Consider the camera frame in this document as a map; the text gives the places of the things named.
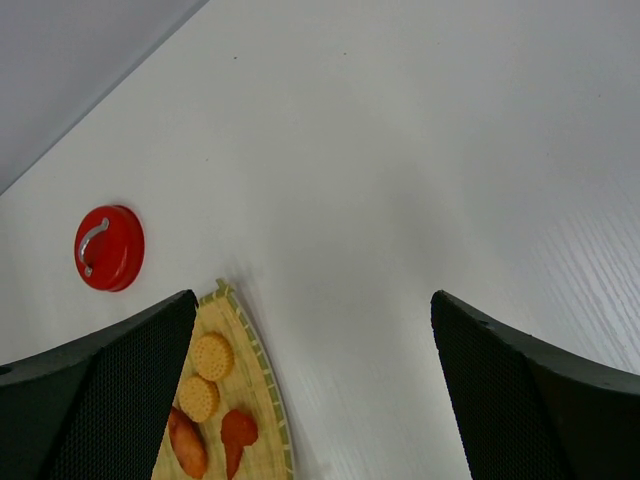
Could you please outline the red chicken wing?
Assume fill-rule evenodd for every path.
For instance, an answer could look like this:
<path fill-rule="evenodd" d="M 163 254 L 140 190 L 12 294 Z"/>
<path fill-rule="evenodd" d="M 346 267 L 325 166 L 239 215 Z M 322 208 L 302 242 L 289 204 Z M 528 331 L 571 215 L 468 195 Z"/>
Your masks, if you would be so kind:
<path fill-rule="evenodd" d="M 232 409 L 222 419 L 220 436 L 225 450 L 226 478 L 232 480 L 239 469 L 244 448 L 258 439 L 258 426 L 252 416 Z"/>

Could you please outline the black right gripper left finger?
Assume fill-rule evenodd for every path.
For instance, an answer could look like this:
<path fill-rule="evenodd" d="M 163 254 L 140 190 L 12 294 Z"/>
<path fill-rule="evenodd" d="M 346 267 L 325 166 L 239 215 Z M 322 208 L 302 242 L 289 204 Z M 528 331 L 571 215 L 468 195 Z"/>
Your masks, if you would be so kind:
<path fill-rule="evenodd" d="M 4 479 L 148 479 L 195 325 L 190 290 L 1 368 Z"/>

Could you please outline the red round lid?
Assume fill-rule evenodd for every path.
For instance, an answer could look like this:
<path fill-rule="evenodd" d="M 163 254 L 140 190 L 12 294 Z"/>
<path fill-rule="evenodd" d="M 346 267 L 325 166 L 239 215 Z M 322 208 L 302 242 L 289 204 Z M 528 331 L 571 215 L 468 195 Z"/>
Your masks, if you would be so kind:
<path fill-rule="evenodd" d="M 142 224 L 128 207 L 99 206 L 80 222 L 74 261 L 81 279 L 98 291 L 128 288 L 141 271 L 145 254 Z"/>

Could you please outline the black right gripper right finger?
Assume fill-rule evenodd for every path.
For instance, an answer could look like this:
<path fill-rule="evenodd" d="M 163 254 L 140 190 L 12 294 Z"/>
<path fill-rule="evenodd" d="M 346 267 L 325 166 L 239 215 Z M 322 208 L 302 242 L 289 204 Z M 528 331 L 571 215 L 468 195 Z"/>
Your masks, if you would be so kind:
<path fill-rule="evenodd" d="M 474 479 L 636 479 L 639 378 L 445 291 L 431 325 Z"/>

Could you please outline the round yellow biscuit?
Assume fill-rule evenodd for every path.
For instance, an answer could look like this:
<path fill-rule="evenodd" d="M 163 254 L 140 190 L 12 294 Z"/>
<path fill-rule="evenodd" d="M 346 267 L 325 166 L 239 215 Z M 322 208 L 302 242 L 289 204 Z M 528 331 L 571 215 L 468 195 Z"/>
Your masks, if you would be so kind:
<path fill-rule="evenodd" d="M 179 387 L 178 402 L 181 410 L 193 422 L 203 423 L 217 412 L 220 394 L 215 383 L 192 375 Z"/>
<path fill-rule="evenodd" d="M 205 380 L 216 382 L 231 374 L 234 353 L 228 340 L 217 332 L 200 337 L 193 347 L 196 372 Z"/>

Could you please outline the orange fried roll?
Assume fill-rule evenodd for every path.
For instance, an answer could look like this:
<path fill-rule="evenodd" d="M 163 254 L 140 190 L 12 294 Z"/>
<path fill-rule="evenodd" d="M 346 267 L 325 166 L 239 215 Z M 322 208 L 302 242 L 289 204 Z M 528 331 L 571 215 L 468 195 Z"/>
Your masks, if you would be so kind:
<path fill-rule="evenodd" d="M 181 410 L 172 407 L 167 427 L 172 449 L 182 470 L 193 479 L 202 479 L 208 469 L 208 455 L 193 422 Z"/>

